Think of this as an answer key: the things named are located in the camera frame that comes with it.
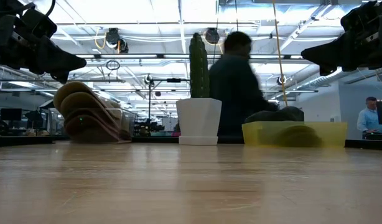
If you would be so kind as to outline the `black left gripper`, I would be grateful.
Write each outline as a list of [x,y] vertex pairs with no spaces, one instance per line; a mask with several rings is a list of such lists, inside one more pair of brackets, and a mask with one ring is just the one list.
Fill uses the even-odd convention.
[[34,18],[35,12],[0,14],[0,64],[50,73],[54,80],[66,83],[69,72],[85,67],[86,60],[62,50],[45,35],[39,42],[32,31]]

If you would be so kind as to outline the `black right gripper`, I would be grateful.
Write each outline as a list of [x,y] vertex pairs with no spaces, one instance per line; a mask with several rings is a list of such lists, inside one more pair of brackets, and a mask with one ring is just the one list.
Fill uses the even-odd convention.
[[353,32],[345,32],[338,39],[323,45],[307,48],[301,56],[319,66],[320,76],[327,76],[341,67],[352,71],[354,67],[370,70],[382,67],[382,18],[375,18],[356,36],[353,49]]

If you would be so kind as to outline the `beige baseball cap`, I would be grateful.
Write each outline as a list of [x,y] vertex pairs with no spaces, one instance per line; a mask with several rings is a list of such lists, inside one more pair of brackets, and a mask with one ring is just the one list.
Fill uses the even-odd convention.
[[87,110],[102,113],[104,116],[118,117],[120,105],[116,102],[100,98],[87,92],[75,92],[66,96],[58,107],[58,111],[66,118],[76,110]]
[[54,96],[54,106],[57,110],[60,109],[62,101],[70,94],[76,92],[85,92],[96,97],[93,90],[82,82],[68,82],[61,86]]

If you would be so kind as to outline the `maroon baseball cap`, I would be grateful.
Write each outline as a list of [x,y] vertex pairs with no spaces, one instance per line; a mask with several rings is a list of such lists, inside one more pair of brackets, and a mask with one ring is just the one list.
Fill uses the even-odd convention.
[[118,123],[103,109],[76,109],[65,117],[64,128],[70,138],[77,142],[120,141]]

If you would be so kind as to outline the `dark grey baseball cap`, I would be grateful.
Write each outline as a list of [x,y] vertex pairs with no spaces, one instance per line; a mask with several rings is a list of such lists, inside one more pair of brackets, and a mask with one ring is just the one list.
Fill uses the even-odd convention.
[[275,143],[281,147],[321,147],[322,139],[315,129],[304,126],[291,126],[279,132]]
[[260,111],[245,119],[245,123],[255,121],[304,121],[304,112],[295,106],[287,106],[277,111]]

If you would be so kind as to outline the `person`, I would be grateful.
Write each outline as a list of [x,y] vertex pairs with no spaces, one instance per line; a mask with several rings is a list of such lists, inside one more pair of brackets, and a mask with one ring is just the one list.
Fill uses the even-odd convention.
[[366,108],[358,114],[357,130],[362,133],[382,133],[382,124],[378,121],[377,99],[369,96],[365,103]]
[[278,110],[264,98],[249,64],[251,43],[243,32],[230,33],[224,42],[224,54],[209,69],[210,98],[222,102],[219,137],[242,136],[247,117]]

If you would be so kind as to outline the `clear plastic bin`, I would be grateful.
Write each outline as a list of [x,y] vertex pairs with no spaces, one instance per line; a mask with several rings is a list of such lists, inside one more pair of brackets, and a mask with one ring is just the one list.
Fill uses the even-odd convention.
[[[120,112],[119,116],[114,116],[114,120],[118,123],[118,126],[120,128],[119,130],[119,136],[120,141],[118,142],[101,142],[101,143],[86,143],[86,144],[105,144],[105,143],[127,143],[132,141],[133,137],[133,129],[134,129],[134,123],[136,120],[136,115],[126,111],[124,109],[116,109]],[[47,131],[52,135],[62,135],[67,136],[70,138],[70,136],[67,134],[65,128],[64,128],[64,121],[65,117],[58,112],[55,108],[49,109],[49,115],[48,115],[48,125],[47,125]]]

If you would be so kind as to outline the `black equipment stand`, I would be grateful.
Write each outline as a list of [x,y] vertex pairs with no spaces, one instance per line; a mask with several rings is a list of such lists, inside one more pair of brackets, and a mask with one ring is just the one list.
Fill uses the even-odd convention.
[[152,83],[157,82],[155,84],[155,87],[158,87],[160,83],[162,82],[167,82],[167,83],[180,83],[180,82],[186,82],[190,84],[190,79],[186,78],[158,78],[158,79],[153,79],[150,75],[147,76],[146,78],[148,82],[148,122],[151,122],[151,93],[152,93]]

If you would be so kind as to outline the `yellow plastic bin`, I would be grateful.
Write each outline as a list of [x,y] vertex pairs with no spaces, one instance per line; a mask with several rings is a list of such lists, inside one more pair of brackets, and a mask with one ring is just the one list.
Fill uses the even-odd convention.
[[300,122],[300,121],[256,121],[242,125],[243,140],[247,146],[281,147],[275,143],[279,132],[291,126],[304,125],[315,129],[322,139],[323,148],[343,147],[347,137],[347,123],[343,122]]

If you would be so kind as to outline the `tall green cactus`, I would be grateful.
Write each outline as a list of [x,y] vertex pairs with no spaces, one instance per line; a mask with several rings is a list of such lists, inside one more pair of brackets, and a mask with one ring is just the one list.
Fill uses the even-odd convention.
[[210,86],[207,51],[198,33],[194,33],[190,40],[189,60],[191,98],[208,98]]

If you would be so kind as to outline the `white hexagonal plant pot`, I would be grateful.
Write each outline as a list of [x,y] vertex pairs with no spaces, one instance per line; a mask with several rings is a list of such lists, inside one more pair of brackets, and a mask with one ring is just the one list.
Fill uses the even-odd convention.
[[189,98],[176,102],[181,136],[217,137],[221,115],[220,100]]

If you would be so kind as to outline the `black aluminium rig frame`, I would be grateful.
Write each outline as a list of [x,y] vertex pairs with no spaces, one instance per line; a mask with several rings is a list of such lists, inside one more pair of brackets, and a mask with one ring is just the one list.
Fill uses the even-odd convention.
[[[68,141],[66,136],[0,136],[0,147],[33,144],[52,144],[55,141]],[[178,143],[178,137],[133,137],[136,143]],[[347,139],[346,148],[382,150],[382,141]]]

